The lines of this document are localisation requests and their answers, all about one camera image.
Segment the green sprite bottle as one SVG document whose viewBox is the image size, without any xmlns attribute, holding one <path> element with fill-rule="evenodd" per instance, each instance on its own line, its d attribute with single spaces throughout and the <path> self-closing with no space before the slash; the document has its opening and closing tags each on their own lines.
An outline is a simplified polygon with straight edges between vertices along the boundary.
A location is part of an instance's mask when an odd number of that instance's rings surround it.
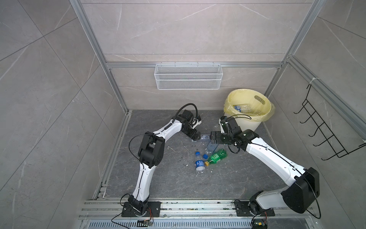
<svg viewBox="0 0 366 229">
<path fill-rule="evenodd" d="M 204 162 L 205 166 L 210 166 L 212 164 L 217 164 L 227 157 L 227 152 L 224 149 L 218 150 L 216 153 L 209 156 L 209 158 Z"/>
</svg>

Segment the pocari sweat bottle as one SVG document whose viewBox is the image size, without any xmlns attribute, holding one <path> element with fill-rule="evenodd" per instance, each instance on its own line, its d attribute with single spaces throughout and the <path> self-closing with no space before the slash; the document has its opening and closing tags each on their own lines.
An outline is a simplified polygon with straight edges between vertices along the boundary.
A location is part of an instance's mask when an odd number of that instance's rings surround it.
<svg viewBox="0 0 366 229">
<path fill-rule="evenodd" d="M 234 105 L 233 106 L 234 109 L 238 112 L 241 112 L 241 113 L 252 113 L 252 107 L 250 106 L 250 104 L 242 104 L 242 105 Z"/>
</svg>

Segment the pocari bottle white cap front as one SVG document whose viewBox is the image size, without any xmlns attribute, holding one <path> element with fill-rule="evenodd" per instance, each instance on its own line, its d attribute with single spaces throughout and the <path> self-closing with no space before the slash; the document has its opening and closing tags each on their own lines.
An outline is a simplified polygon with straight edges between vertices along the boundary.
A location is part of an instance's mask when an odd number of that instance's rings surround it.
<svg viewBox="0 0 366 229">
<path fill-rule="evenodd" d="M 200 152 L 195 152 L 195 159 L 195 171 L 200 175 L 205 171 L 205 162 Z"/>
</svg>

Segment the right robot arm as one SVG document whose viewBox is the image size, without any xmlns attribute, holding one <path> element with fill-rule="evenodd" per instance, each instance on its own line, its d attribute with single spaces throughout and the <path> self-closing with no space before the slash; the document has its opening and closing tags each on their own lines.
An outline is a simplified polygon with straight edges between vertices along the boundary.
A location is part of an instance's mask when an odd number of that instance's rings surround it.
<svg viewBox="0 0 366 229">
<path fill-rule="evenodd" d="M 302 214 L 320 195 L 319 173 L 314 168 L 305 169 L 269 146 L 257 133 L 242 130 L 234 117 L 219 119 L 220 131 L 210 134 L 212 143 L 234 146 L 262 161 L 286 184 L 285 188 L 259 191 L 249 200 L 251 214 L 258 215 L 274 208 L 290 208 Z"/>
</svg>

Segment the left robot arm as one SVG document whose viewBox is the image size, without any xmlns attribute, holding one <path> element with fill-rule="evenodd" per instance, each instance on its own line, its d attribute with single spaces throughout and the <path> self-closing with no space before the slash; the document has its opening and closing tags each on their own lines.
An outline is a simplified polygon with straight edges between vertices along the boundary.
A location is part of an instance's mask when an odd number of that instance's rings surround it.
<svg viewBox="0 0 366 229">
<path fill-rule="evenodd" d="M 143 135 L 138 150 L 139 176 L 133 193 L 128 197 L 128 203 L 137 216 L 143 216 L 148 210 L 152 177 L 163 159 L 165 143 L 179 132 L 194 141 L 201 138 L 201 133 L 196 129 L 202 123 L 198 110 L 195 114 L 188 110 L 180 112 L 181 110 L 162 128 L 153 132 L 147 131 Z"/>
</svg>

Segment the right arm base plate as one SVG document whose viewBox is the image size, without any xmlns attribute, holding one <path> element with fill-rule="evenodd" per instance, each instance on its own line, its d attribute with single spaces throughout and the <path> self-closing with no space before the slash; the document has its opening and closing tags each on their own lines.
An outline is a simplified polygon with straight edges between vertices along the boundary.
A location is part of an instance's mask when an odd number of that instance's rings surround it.
<svg viewBox="0 0 366 229">
<path fill-rule="evenodd" d="M 238 217 L 249 217 L 249 216 L 275 216 L 273 209 L 262 209 L 258 204 L 248 200 L 234 200 L 234 208 Z"/>
</svg>

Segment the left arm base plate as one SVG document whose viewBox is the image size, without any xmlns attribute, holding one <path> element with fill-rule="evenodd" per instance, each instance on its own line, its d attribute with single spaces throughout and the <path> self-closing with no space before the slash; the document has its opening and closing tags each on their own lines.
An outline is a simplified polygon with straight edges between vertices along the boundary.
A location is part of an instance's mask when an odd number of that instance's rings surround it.
<svg viewBox="0 0 366 229">
<path fill-rule="evenodd" d="M 121 217 L 159 217 L 161 204 L 158 201 L 149 201 L 140 207 L 134 207 L 129 202 L 125 202 Z"/>
</svg>

